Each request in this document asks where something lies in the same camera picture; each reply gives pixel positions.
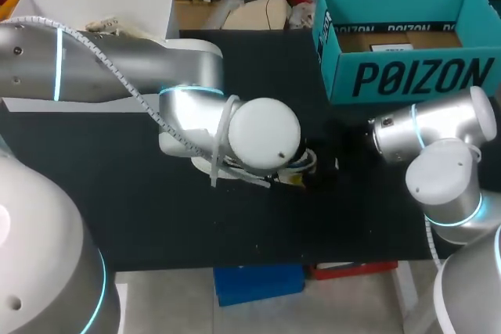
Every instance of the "blue led ring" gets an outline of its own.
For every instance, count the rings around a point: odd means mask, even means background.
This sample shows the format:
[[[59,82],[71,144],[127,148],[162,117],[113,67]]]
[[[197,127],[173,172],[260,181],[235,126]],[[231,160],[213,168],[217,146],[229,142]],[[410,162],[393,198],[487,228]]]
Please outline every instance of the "blue led ring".
[[[412,106],[410,106],[410,116],[413,119],[413,126],[414,126],[414,131],[416,132],[417,136],[417,141],[419,141],[421,145],[421,149],[424,149],[424,141],[423,138],[421,137],[421,131],[420,128],[417,126],[417,119],[416,119],[416,103],[414,103]]]
[[[434,222],[432,221],[428,216],[426,216],[426,218],[434,225],[436,226],[439,226],[439,227],[458,227],[462,224],[465,224],[467,223],[468,221],[472,220],[477,214],[478,212],[480,211],[480,209],[482,208],[482,204],[484,202],[484,197],[482,196],[482,194],[480,194],[480,201],[478,201],[478,205],[477,205],[477,209],[475,209],[475,211],[466,219],[463,219],[462,221],[460,222],[456,222],[456,223],[438,223],[438,222]]]
[[[104,294],[106,292],[106,265],[104,264],[104,258],[101,252],[98,250],[99,255],[101,256],[101,262],[103,262],[103,289],[101,290],[101,296],[99,297],[99,302],[97,303],[96,309],[94,310],[94,313],[92,314],[90,320],[88,320],[87,325],[84,327],[84,329],[81,331],[80,334],[85,334],[92,326],[94,321],[96,320],[96,317],[99,313],[99,310],[101,309],[101,306],[103,305],[104,301]]]
[[[223,93],[221,90],[217,89],[217,88],[208,88],[208,87],[205,87],[205,86],[173,86],[171,88],[165,88],[165,89],[162,89],[160,91],[160,93],[158,93],[159,95],[163,95],[163,94],[166,94],[166,93],[169,93],[169,92],[175,92],[175,91],[185,91],[185,90],[195,90],[195,91],[199,91],[199,92],[210,92],[210,93],[216,93],[216,94],[219,94],[219,95],[224,95],[225,93]]]

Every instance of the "black table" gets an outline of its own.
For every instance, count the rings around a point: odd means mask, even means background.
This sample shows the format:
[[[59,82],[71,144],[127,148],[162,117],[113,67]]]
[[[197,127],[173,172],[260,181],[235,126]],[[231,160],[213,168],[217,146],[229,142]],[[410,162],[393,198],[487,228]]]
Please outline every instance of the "black table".
[[[227,93],[290,106],[306,137],[324,123],[356,124],[395,106],[333,108],[309,31],[192,31],[225,56]],[[7,113],[0,133],[17,157],[74,200],[116,271],[430,258],[423,215],[405,189],[405,166],[343,174],[307,194],[218,180],[165,156],[141,113]],[[483,148],[480,181],[501,191],[501,138]],[[447,256],[454,248],[438,241]]]

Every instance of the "wire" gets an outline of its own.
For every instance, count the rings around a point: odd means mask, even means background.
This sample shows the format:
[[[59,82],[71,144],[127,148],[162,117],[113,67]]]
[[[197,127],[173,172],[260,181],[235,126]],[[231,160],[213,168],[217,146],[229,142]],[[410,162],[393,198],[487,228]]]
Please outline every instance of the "wire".
[[[438,258],[437,249],[435,248],[435,241],[433,240],[433,233],[431,232],[431,224],[426,215],[424,216],[424,227],[426,228],[426,237],[428,240],[428,247],[430,248],[431,258],[438,270],[442,267],[442,262]]]
[[[85,37],[79,31],[68,27],[62,23],[58,23],[57,21],[49,20],[40,16],[22,16],[22,17],[14,17],[12,19],[7,19],[2,21],[2,23],[32,23],[36,25],[43,25],[46,27],[51,27],[53,29],[61,29],[64,33],[70,35],[72,38],[76,39],[80,43],[82,43],[85,47],[87,47],[91,52],[101,61],[103,64],[110,70],[110,72],[124,85],[127,91],[138,100],[141,107],[150,115],[150,117],[170,136],[172,136],[178,142],[181,142],[189,151],[195,153],[197,156],[201,156],[206,161],[211,162],[211,156],[209,156],[206,152],[204,152],[201,148],[194,145],[192,142],[188,141],[184,138],[178,131],[176,131],[171,125],[167,124],[164,119],[160,116],[160,114],[155,111],[150,104],[144,99],[144,97],[139,93],[139,91],[127,81],[125,76],[114,66],[114,64],[107,58],[107,56],[101,51],[99,47],[97,47],[90,39]],[[263,185],[261,180],[256,180],[254,178],[249,178],[248,175],[242,174],[239,171],[234,171],[231,168],[227,168],[225,166],[219,167],[221,170],[226,172],[227,174],[232,175],[234,178],[238,178],[244,181],[247,181],[252,184]]]
[[[269,4],[269,1],[270,1],[270,0],[268,0],[268,1],[266,2],[266,19],[268,20],[268,27],[269,27],[269,30],[271,30],[271,29],[272,29],[272,25],[269,23],[269,16],[268,16],[268,4]]]

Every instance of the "cable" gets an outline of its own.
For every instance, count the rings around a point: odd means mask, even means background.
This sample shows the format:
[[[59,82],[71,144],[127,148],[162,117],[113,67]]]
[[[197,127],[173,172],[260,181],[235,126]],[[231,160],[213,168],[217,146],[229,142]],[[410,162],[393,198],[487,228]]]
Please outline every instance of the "cable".
[[[437,249],[435,248],[435,241],[433,240],[433,233],[431,232],[431,224],[426,215],[424,216],[424,227],[426,228],[426,237],[428,240],[428,247],[430,248],[431,258],[438,270],[442,267],[442,262],[438,258]]]
[[[219,147],[221,146],[222,136],[228,134],[229,119],[232,113],[233,103],[238,101],[240,98],[238,95],[229,96],[222,109],[222,114],[219,119],[218,130],[216,131],[216,136],[214,137],[214,143],[212,145],[212,161],[211,161],[211,185],[215,188],[216,181],[218,180],[219,166],[221,165],[221,160],[224,160],[225,154],[221,155],[219,152]]]
[[[114,66],[114,64],[109,60],[106,55],[101,51],[99,47],[97,47],[90,39],[85,37],[79,31],[68,27],[62,23],[58,23],[57,21],[49,20],[40,16],[22,16],[22,17],[14,17],[12,19],[7,19],[2,21],[2,23],[31,23],[35,25],[43,25],[46,27],[51,27],[53,29],[60,29],[64,33],[70,35],[72,38],[76,39],[80,43],[82,43],[85,47],[87,47],[103,64],[110,70],[110,72],[124,85],[127,91],[138,100],[141,107],[150,115],[150,117],[155,120],[155,122],[170,136],[172,136],[175,140],[183,144],[189,151],[195,153],[197,156],[201,156],[206,161],[211,162],[211,156],[205,153],[201,148],[194,145],[192,142],[185,139],[179,132],[177,132],[171,125],[167,124],[164,119],[160,116],[158,112],[156,112],[144,99],[144,97],[139,93],[139,91],[127,81],[125,76]],[[226,172],[227,174],[232,175],[235,178],[253,183],[258,185],[263,185],[262,181],[249,178],[248,175],[241,174],[239,171],[234,171],[231,168],[227,168],[225,166],[219,167],[221,170]]]
[[[265,10],[266,10],[266,19],[267,19],[267,21],[268,21],[268,27],[269,27],[269,30],[271,30],[271,29],[272,29],[272,25],[269,23],[269,16],[268,16],[268,3],[269,3],[269,1],[270,1],[270,0],[268,0],[268,1],[266,2],[266,8],[265,8]]]

